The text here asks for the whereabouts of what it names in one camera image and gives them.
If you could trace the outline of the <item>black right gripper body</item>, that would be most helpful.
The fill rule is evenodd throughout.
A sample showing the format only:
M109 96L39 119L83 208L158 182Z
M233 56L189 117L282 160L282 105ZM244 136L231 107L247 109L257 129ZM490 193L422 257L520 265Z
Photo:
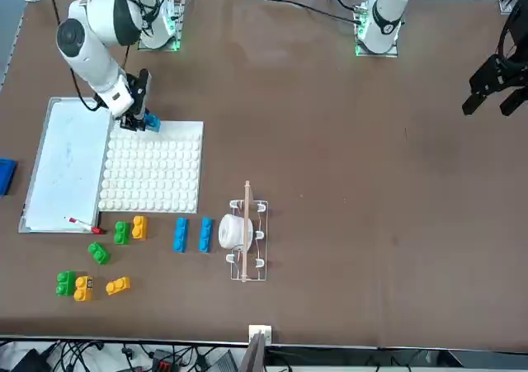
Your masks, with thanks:
M146 68L142 68L137 76L127 73L126 77L133 103L124 113L124 117L143 119L145 115L149 113L147 108L149 94L149 71Z

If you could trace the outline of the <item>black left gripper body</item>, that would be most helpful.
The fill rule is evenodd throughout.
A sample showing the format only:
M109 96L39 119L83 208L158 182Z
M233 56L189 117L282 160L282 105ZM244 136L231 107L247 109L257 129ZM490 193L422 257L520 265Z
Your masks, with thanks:
M527 85L527 65L492 54L469 80L472 95L489 96L509 87Z

